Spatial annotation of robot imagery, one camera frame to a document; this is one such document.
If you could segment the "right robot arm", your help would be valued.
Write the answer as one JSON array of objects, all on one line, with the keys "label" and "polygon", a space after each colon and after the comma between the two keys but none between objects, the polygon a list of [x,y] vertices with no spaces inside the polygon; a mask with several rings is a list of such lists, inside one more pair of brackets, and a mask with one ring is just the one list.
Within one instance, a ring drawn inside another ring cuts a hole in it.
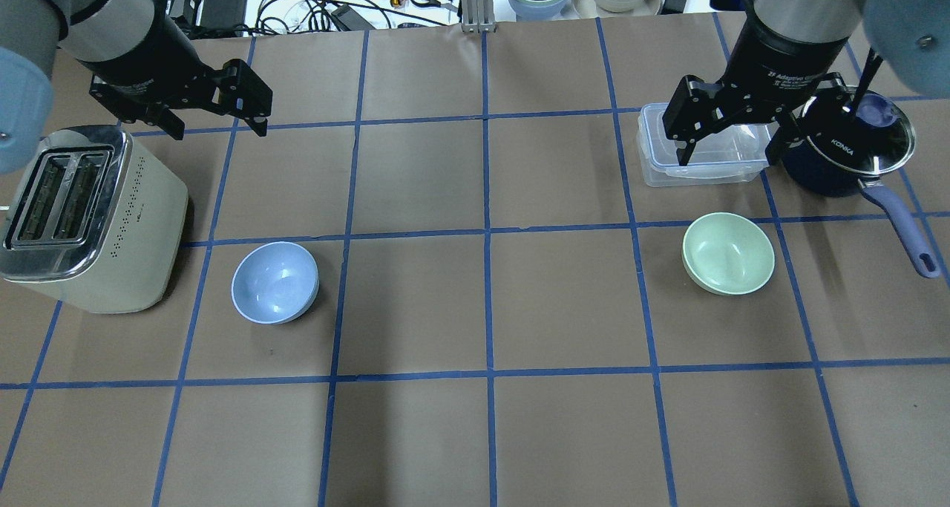
[{"label": "right robot arm", "polygon": [[948,96],[949,0],[743,0],[746,23],[715,83],[683,77],[663,114],[680,166],[699,141],[734,125],[777,122],[767,156],[804,138],[795,112],[817,90],[858,24],[900,81]]}]

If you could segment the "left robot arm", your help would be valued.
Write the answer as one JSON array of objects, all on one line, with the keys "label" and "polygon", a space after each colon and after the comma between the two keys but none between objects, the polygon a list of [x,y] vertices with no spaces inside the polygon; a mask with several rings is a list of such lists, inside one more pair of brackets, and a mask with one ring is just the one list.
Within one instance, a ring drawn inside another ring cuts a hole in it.
[{"label": "left robot arm", "polygon": [[241,59],[211,68],[155,0],[2,0],[1,169],[23,169],[50,116],[58,50],[93,74],[91,96],[122,122],[180,140],[180,109],[268,131],[272,89]]}]

